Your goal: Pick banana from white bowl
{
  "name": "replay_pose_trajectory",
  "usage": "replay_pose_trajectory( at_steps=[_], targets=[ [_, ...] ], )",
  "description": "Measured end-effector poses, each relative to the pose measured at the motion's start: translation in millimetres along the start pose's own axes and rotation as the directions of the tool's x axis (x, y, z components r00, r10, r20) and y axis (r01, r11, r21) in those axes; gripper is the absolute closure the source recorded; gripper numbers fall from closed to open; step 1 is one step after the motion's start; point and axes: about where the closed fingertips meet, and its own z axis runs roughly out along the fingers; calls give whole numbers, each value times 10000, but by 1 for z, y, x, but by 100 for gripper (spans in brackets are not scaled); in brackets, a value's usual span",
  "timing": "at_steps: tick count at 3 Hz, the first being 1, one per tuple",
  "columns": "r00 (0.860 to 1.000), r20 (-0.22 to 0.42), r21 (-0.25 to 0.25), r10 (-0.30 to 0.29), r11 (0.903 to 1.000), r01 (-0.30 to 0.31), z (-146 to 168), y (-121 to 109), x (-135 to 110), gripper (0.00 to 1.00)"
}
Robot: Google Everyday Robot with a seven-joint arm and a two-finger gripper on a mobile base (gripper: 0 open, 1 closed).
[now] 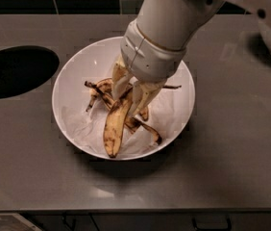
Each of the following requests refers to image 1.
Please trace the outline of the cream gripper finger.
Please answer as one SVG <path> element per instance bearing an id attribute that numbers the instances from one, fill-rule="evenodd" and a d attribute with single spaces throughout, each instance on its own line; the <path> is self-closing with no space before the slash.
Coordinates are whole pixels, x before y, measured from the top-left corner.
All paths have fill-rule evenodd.
<path id="1" fill-rule="evenodd" d="M 112 95 L 118 99 L 126 90 L 130 80 L 133 78 L 132 73 L 128 70 L 121 55 L 117 57 L 112 68 Z"/>
<path id="2" fill-rule="evenodd" d="M 145 108 L 159 94 L 165 83 L 165 80 L 156 83 L 135 81 L 133 83 L 133 104 L 129 110 L 129 116 L 135 116 Z"/>

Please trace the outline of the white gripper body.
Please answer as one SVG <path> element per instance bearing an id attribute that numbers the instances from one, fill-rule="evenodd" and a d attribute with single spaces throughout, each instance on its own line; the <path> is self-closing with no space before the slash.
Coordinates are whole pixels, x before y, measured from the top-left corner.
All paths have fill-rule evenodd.
<path id="1" fill-rule="evenodd" d="M 160 48 L 141 34 L 136 20 L 132 21 L 120 42 L 121 55 L 128 70 L 137 80 L 156 83 L 173 76 L 186 49 Z"/>

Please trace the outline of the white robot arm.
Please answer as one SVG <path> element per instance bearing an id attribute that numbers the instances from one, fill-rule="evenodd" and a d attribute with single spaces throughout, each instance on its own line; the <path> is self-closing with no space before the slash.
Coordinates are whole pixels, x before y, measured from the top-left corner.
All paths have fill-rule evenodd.
<path id="1" fill-rule="evenodd" d="M 143 1 L 120 43 L 127 73 L 114 82 L 114 93 L 120 95 L 127 82 L 137 78 L 131 116 L 155 98 L 161 86 L 177 71 L 190 39 L 226 2 L 254 14 L 271 29 L 271 0 Z"/>

